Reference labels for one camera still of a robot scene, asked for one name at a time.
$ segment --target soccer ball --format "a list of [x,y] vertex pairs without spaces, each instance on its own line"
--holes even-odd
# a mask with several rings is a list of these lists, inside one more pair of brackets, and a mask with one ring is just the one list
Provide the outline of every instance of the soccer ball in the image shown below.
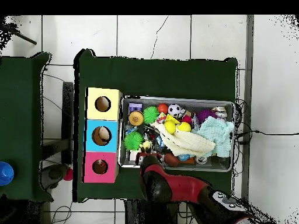
[[172,117],[179,117],[180,111],[181,111],[181,107],[178,104],[171,104],[168,107],[168,113],[172,116]]

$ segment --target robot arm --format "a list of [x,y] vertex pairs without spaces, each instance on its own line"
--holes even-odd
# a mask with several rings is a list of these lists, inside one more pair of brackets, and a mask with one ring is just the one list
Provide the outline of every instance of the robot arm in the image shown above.
[[255,224],[235,198],[198,178],[166,174],[155,156],[146,156],[140,168],[142,194],[149,202],[190,202],[206,224]]

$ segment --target white cloth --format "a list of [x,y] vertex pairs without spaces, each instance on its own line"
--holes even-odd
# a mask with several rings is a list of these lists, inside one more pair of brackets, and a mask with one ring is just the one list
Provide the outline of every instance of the white cloth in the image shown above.
[[159,131],[163,143],[172,151],[174,156],[188,154],[201,157],[215,147],[214,142],[191,132],[180,131],[178,126],[173,135],[166,130],[163,124],[154,122],[151,126]]

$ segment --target yellow cube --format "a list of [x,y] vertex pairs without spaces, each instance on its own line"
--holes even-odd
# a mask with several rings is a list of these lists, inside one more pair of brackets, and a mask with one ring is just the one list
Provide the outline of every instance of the yellow cube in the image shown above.
[[86,93],[88,94],[87,118],[89,120],[117,121],[119,119],[119,105],[122,96],[119,90],[88,87]]

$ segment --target round hole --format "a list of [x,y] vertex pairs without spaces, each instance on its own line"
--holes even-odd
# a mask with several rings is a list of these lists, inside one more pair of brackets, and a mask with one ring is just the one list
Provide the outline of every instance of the round hole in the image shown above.
[[104,146],[111,140],[111,132],[107,127],[96,127],[92,132],[92,140],[95,144]]
[[96,173],[96,174],[104,174],[107,172],[108,170],[108,164],[107,162],[105,162],[104,160],[96,160],[93,164],[92,164],[92,170]]
[[101,96],[96,99],[95,107],[100,112],[108,111],[111,108],[111,101],[106,96]]

